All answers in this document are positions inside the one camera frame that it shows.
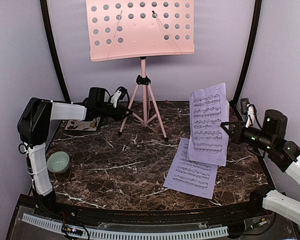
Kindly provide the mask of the pink music stand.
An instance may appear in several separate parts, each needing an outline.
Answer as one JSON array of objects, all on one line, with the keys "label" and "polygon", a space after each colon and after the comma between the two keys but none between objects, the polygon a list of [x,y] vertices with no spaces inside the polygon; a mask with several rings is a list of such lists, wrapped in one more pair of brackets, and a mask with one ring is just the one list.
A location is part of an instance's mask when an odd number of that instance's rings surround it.
[{"label": "pink music stand", "polygon": [[133,96],[142,86],[143,117],[147,126],[158,119],[164,140],[168,137],[151,82],[146,58],[191,55],[194,44],[193,0],[87,0],[86,16],[93,62],[140,58],[141,75]]}]

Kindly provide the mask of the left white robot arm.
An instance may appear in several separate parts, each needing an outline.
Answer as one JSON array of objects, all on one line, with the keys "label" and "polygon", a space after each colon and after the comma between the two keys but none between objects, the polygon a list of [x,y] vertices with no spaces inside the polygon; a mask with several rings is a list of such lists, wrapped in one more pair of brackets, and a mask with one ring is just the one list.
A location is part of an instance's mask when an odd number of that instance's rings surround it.
[{"label": "left white robot arm", "polygon": [[29,174],[34,192],[43,198],[55,195],[46,160],[46,142],[52,121],[91,121],[99,117],[121,121],[132,114],[131,109],[122,105],[114,107],[109,102],[93,105],[88,104],[87,99],[83,102],[67,103],[31,98],[18,121],[17,130],[30,163]]}]

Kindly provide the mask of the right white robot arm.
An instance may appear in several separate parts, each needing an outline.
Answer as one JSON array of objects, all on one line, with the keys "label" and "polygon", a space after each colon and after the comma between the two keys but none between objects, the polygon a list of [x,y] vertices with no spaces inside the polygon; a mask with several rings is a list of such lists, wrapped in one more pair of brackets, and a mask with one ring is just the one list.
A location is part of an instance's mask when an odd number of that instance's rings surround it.
[{"label": "right white robot arm", "polygon": [[256,217],[269,210],[300,227],[300,147],[285,139],[287,121],[267,117],[262,129],[246,127],[243,122],[223,122],[221,127],[232,142],[245,143],[266,155],[273,184],[264,184],[251,192],[245,213]]}]

